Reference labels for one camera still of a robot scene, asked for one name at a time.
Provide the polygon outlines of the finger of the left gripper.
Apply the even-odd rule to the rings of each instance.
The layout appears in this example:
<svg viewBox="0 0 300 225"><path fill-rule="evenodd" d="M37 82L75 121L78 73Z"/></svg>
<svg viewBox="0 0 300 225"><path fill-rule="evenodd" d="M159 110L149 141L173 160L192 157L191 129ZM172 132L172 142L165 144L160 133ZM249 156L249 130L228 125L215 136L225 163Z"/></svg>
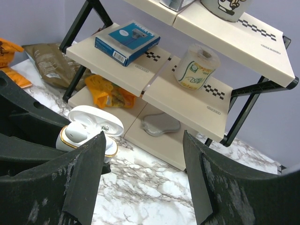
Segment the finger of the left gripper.
<svg viewBox="0 0 300 225"><path fill-rule="evenodd" d="M0 73L0 133L28 142L54 147L69 121L22 90Z"/></svg>
<svg viewBox="0 0 300 225"><path fill-rule="evenodd" d="M15 176L67 153L14 136L0 135L0 174Z"/></svg>

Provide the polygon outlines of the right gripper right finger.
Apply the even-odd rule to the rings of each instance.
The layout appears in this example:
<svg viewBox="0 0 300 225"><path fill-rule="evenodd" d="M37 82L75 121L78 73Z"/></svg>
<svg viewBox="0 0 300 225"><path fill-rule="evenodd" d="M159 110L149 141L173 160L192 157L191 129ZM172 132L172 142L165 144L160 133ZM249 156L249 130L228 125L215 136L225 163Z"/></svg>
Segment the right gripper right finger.
<svg viewBox="0 0 300 225"><path fill-rule="evenodd" d="M183 136L187 176L199 225L297 225L300 172L284 175L240 164Z"/></svg>

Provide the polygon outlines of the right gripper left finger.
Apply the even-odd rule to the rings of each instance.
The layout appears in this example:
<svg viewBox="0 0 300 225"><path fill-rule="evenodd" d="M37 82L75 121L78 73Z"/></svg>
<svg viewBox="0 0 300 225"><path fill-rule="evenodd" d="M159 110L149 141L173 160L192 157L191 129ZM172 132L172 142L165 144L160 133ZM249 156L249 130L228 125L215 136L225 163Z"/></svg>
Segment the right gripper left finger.
<svg viewBox="0 0 300 225"><path fill-rule="evenodd" d="M100 133L79 148L0 178L2 225L90 225L105 157Z"/></svg>

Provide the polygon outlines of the white earbud charging case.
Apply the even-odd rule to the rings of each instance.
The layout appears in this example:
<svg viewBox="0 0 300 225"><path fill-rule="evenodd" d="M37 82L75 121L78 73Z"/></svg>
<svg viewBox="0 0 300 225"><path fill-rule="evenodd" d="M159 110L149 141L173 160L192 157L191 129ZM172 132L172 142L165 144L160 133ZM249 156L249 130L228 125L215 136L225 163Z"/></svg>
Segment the white earbud charging case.
<svg viewBox="0 0 300 225"><path fill-rule="evenodd" d="M106 137L110 137L115 140L115 137L119 137L124 133L124 126L120 119L106 111L95 108L93 106L76 106L69 112L67 118L70 121L70 123L77 121L80 122L86 128L88 133L87 141L89 141L99 133L104 132L106 144ZM64 151L72 151L76 148L72 148L66 145L61 138L61 132L66 126L64 126L58 134L56 140L56 148ZM109 163L113 157L107 157L105 155L104 162Z"/></svg>

